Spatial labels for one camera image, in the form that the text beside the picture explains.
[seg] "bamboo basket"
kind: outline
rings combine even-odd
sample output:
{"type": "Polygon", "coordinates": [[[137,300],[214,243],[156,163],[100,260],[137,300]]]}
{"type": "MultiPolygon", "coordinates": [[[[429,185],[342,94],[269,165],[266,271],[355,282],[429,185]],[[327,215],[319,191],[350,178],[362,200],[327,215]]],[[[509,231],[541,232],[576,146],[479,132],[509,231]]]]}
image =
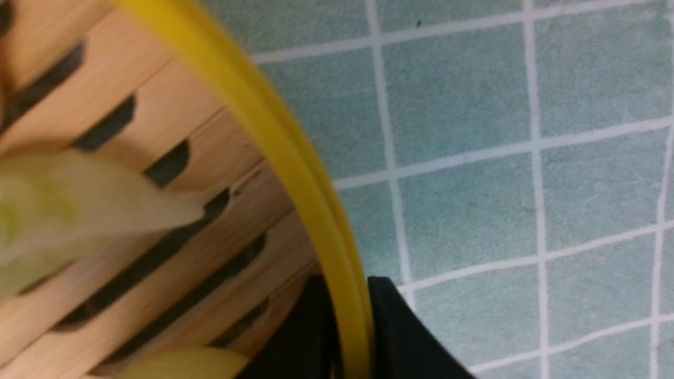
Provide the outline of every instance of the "bamboo basket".
{"type": "Polygon", "coordinates": [[[12,121],[0,156],[95,150],[207,209],[189,227],[102,246],[0,305],[0,379],[112,378],[180,347],[255,355],[307,276],[321,272],[307,218],[272,156],[198,70],[127,9],[9,0],[0,10],[0,81],[12,121]],[[78,52],[60,84],[31,97],[39,78],[78,52]]]}

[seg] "tiled wall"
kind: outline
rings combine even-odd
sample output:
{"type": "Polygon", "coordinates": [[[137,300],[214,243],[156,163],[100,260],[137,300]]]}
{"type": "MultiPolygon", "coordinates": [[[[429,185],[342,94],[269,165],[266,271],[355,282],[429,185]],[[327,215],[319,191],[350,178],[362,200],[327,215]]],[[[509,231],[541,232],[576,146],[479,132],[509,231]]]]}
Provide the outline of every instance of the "tiled wall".
{"type": "Polygon", "coordinates": [[[207,3],[480,378],[674,378],[666,2],[207,3]]]}

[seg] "pale yellow object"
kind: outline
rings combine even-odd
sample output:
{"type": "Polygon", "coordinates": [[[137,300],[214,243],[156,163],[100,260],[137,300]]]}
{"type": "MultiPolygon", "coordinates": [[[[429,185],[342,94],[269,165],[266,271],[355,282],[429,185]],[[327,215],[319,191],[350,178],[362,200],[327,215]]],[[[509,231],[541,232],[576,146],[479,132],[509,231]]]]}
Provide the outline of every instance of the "pale yellow object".
{"type": "Polygon", "coordinates": [[[191,223],[201,206],[107,158],[66,150],[0,160],[0,301],[112,236],[191,223]]]}
{"type": "Polygon", "coordinates": [[[246,357],[229,350],[183,349],[145,359],[116,379],[232,379],[246,364],[246,357]]]}

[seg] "slot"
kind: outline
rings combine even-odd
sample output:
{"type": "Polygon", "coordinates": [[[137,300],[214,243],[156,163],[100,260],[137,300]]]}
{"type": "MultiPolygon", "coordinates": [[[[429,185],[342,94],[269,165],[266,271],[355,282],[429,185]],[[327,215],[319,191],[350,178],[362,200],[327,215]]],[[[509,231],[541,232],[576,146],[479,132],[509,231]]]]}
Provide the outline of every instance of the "slot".
{"type": "Polygon", "coordinates": [[[156,161],[149,169],[145,170],[145,176],[158,187],[163,188],[187,168],[188,162],[189,143],[185,140],[166,153],[159,161],[156,161]]]}
{"type": "Polygon", "coordinates": [[[261,302],[258,306],[246,313],[236,324],[209,344],[211,347],[227,348],[263,317],[269,308],[269,299],[261,302]]]}
{"type": "Polygon", "coordinates": [[[100,120],[93,128],[82,135],[73,146],[83,151],[93,152],[98,150],[112,137],[119,134],[126,125],[133,120],[135,112],[135,95],[129,96],[117,108],[100,120]]]}
{"type": "Polygon", "coordinates": [[[238,253],[231,261],[209,276],[201,285],[186,295],[181,301],[169,308],[161,317],[145,327],[143,331],[129,340],[112,355],[105,359],[103,364],[114,364],[127,359],[146,343],[159,335],[166,327],[180,318],[185,312],[209,296],[216,288],[228,279],[236,276],[247,268],[264,249],[265,237],[258,237],[250,246],[238,253]]]}
{"type": "Polygon", "coordinates": [[[13,97],[8,98],[5,101],[2,129],[11,127],[16,120],[46,98],[66,79],[70,78],[82,66],[84,49],[84,43],[81,42],[76,45],[37,80],[21,89],[13,97]]]}
{"type": "Polygon", "coordinates": [[[57,329],[77,327],[110,306],[124,293],[177,254],[187,245],[190,239],[213,223],[224,212],[228,203],[229,190],[226,189],[206,204],[206,214],[201,220],[176,229],[162,238],[154,247],[120,272],[111,282],[70,312],[58,323],[57,329]]]}

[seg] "blurry yellow object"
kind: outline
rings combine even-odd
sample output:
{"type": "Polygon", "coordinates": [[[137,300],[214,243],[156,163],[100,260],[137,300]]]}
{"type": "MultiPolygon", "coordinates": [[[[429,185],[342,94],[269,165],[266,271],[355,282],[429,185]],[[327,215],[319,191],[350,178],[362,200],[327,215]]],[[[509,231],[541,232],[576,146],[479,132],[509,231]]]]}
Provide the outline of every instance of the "blurry yellow object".
{"type": "Polygon", "coordinates": [[[365,274],[330,178],[280,97],[245,53],[190,0],[116,0],[197,70],[274,168],[321,262],[338,325],[344,375],[371,374],[373,319],[365,274]]]}
{"type": "Polygon", "coordinates": [[[248,359],[229,350],[195,348],[156,355],[117,376],[117,379],[232,379],[248,359]]]}

